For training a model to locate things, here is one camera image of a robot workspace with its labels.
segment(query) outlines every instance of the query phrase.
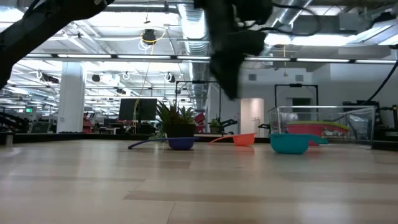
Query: teal bowl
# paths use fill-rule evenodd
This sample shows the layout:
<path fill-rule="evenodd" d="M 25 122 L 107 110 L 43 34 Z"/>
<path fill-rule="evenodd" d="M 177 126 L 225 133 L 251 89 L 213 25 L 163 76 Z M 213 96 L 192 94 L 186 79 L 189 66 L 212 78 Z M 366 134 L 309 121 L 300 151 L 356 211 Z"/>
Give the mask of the teal bowl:
<path fill-rule="evenodd" d="M 312 134 L 271 134 L 271 147 L 280 154 L 303 154 L 308 150 L 309 140 L 329 144 L 326 139 Z"/>

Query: blue handle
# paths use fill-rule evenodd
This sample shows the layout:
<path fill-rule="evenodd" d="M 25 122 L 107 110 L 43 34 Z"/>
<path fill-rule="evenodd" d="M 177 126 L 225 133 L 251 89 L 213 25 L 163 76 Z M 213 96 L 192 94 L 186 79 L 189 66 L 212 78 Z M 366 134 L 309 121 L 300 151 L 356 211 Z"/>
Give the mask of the blue handle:
<path fill-rule="evenodd" d="M 308 136 L 309 140 L 311 140 L 311 141 L 313 141 L 315 143 L 318 143 L 318 144 L 329 144 L 328 140 L 323 139 L 320 136 L 316 136 L 316 135 L 313 135 L 313 134 L 308 134 L 307 136 Z"/>
<path fill-rule="evenodd" d="M 141 141 L 141 142 L 137 142 L 135 144 L 132 144 L 131 146 L 128 147 L 128 149 L 132 149 L 132 148 L 134 148 L 134 147 L 136 147 L 138 145 L 141 145 L 141 144 L 144 144 L 144 143 L 147 143 L 147 142 L 152 142 L 152 141 L 170 141 L 170 140 L 184 140 L 184 139 L 198 140 L 199 138 L 191 138 L 191 137 L 189 137 L 189 138 L 148 139 L 148 140 L 145 140 L 145 141 Z"/>

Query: blue bowl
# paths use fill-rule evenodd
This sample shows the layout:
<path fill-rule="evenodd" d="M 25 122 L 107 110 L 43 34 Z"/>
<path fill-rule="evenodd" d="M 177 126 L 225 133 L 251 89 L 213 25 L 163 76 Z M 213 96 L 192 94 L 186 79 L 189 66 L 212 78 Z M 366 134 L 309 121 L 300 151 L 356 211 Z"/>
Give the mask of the blue bowl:
<path fill-rule="evenodd" d="M 170 139 L 168 141 L 173 150 L 190 150 L 195 143 L 195 138 Z"/>
<path fill-rule="evenodd" d="M 271 134 L 271 147 L 276 153 L 303 154 L 308 150 L 309 140 L 329 144 L 326 139 L 312 134 Z"/>

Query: wooden floor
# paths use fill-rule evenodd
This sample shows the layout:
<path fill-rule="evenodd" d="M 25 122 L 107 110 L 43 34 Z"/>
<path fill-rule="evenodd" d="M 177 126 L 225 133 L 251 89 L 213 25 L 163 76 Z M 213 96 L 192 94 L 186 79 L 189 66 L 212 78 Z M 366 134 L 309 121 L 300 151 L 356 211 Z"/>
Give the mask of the wooden floor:
<path fill-rule="evenodd" d="M 398 154 L 66 141 L 0 149 L 1 224 L 398 223 Z"/>

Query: clear plastic bin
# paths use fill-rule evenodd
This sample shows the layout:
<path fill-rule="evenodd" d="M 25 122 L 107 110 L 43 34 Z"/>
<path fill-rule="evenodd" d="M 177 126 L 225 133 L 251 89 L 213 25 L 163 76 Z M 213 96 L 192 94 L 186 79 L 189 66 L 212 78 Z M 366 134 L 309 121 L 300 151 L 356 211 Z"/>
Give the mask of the clear plastic bin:
<path fill-rule="evenodd" d="M 268 115 L 274 134 L 315 134 L 330 142 L 371 145 L 375 112 L 375 106 L 278 106 Z"/>

